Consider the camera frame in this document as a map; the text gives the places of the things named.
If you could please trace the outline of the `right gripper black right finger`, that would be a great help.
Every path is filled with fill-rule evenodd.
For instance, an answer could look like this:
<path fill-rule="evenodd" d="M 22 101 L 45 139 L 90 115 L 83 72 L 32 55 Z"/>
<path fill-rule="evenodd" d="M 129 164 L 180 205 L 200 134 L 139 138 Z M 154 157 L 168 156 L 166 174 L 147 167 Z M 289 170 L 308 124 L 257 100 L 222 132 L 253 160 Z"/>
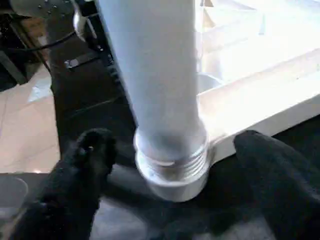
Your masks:
<path fill-rule="evenodd" d="M 255 201 L 278 240 L 320 238 L 320 170 L 293 147 L 254 130 L 233 140 Z"/>

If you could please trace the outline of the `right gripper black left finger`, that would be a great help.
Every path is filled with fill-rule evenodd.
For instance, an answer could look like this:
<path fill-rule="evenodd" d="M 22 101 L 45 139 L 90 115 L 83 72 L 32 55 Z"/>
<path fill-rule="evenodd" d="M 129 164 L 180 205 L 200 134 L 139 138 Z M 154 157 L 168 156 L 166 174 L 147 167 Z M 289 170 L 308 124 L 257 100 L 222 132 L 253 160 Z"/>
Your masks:
<path fill-rule="evenodd" d="M 12 239 L 88 240 L 116 156 L 109 130 L 83 132 L 22 205 Z"/>

